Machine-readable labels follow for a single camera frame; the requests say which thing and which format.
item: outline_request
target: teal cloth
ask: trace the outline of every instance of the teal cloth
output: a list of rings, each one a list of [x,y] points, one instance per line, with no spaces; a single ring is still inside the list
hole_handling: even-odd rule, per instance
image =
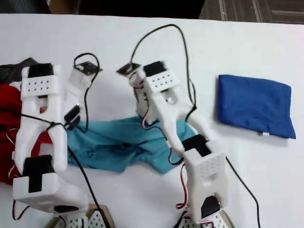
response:
[[[177,132],[181,140],[195,135],[184,121],[177,121]],[[170,149],[161,131],[157,128],[145,131],[138,116],[114,121],[90,121],[86,133],[77,128],[67,131],[67,143],[87,168],[123,172],[135,162],[146,162],[160,173],[174,168],[168,162]],[[171,160],[177,162],[179,159],[173,152]],[[70,156],[68,163],[76,165]]]

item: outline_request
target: white tabletop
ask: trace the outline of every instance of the white tabletop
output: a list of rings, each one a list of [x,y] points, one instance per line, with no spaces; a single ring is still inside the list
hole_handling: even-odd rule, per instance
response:
[[[185,33],[198,107],[217,133],[231,142],[232,151],[228,156],[260,203],[262,227],[301,226],[304,204],[304,26],[0,14],[0,64],[17,63],[32,57],[42,63],[60,63],[68,75],[76,55],[92,52],[98,56],[104,71],[89,92],[90,119],[131,117],[135,115],[132,90],[127,80],[115,71],[129,61],[135,44],[145,33],[168,23],[179,25]],[[159,31],[146,39],[134,61],[144,65],[160,59],[170,63],[186,87],[182,41],[174,28]],[[213,114],[219,74],[267,78],[290,85],[291,119],[297,139],[264,137],[216,123]],[[139,163],[128,167],[122,174],[89,169],[86,172],[99,203],[108,206],[118,228],[170,228],[180,215],[175,209],[175,204],[183,201],[179,168],[160,175],[147,164]],[[256,228],[254,201],[229,168],[227,173],[230,193],[226,212],[237,228]],[[63,176],[89,192],[79,169],[69,167]],[[21,221],[15,222],[11,218],[11,204],[12,188],[2,183],[1,227],[39,228],[52,217],[30,209]]]

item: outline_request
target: red cloth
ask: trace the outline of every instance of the red cloth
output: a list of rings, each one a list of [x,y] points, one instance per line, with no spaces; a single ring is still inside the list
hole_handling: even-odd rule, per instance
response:
[[[9,85],[0,85],[0,182],[13,185],[13,177],[20,176],[15,167],[9,178],[9,171],[15,165],[12,160],[12,152],[15,150],[13,145],[7,138],[6,132],[12,128],[20,128],[21,119],[20,91]],[[10,139],[15,142],[17,131],[8,132]],[[52,143],[47,132],[43,132],[35,146],[33,147],[32,156],[37,156],[42,143]]]

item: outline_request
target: blue cloth bag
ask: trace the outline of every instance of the blue cloth bag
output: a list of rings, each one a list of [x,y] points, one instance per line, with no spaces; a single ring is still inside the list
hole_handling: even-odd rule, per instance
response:
[[[79,126],[85,128],[85,122]],[[181,140],[195,135],[184,121],[177,121],[177,132]],[[146,162],[160,173],[174,168],[168,162],[170,150],[161,131],[157,128],[145,131],[138,116],[114,121],[90,121],[86,133],[75,128],[67,131],[67,139],[69,147],[87,168],[123,172],[135,162]],[[179,159],[172,153],[173,162]],[[76,165],[70,156],[68,162]]]
[[[290,119],[290,86],[233,75],[220,75],[218,79],[220,122],[295,139]]]

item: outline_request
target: floor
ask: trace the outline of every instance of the floor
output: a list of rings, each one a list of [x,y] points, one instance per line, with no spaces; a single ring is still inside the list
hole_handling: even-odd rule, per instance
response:
[[[304,24],[304,0],[206,0],[199,18]]]

